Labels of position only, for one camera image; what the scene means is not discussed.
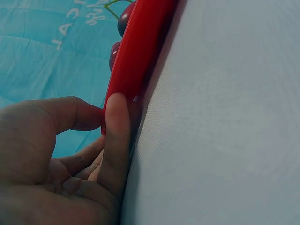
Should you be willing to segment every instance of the dark red cherry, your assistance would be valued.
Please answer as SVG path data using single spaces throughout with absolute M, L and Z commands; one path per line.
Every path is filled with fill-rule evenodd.
M 109 57 L 109 68 L 111 71 L 113 70 L 113 65 L 116 60 L 116 56 L 117 56 L 120 44 L 121 44 L 121 42 L 117 42 L 112 46 L 111 56 Z
M 132 3 L 124 10 L 124 12 L 122 13 L 121 17 L 120 17 L 119 20 L 118 20 L 118 31 L 119 31 L 119 34 L 120 34 L 121 36 L 124 35 L 126 26 L 127 26 L 127 24 L 128 24 L 129 18 L 130 18 L 130 16 L 131 16 L 131 13 L 132 13 L 134 7 L 135 7 L 135 1 L 132 2 Z

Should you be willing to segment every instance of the light gray surface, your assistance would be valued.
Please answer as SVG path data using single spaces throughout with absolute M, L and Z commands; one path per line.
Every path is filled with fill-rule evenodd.
M 187 0 L 176 18 L 122 224 L 300 224 L 300 0 Z

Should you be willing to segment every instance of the hand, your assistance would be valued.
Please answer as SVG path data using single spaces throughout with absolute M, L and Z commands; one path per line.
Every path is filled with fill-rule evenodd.
M 128 106 L 121 94 L 108 100 L 106 137 L 73 156 L 51 158 L 57 134 L 96 129 L 101 115 L 102 109 L 75 97 L 27 101 L 0 111 L 3 223 L 118 223 L 130 142 Z

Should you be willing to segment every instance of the blue bedsheet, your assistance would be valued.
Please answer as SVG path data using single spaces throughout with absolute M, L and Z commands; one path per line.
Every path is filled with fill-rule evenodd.
M 120 41 L 108 0 L 1 0 L 0 107 L 26 99 L 74 95 L 102 106 L 108 59 Z M 129 3 L 110 6 L 118 15 Z M 53 156 L 73 154 L 100 135 L 68 131 Z

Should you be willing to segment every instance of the red handle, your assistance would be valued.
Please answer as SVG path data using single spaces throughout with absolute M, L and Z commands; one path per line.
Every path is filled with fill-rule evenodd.
M 124 94 L 128 101 L 139 96 L 141 101 L 176 5 L 177 0 L 137 0 L 112 69 L 104 112 L 113 93 Z M 105 120 L 101 133 L 105 134 Z

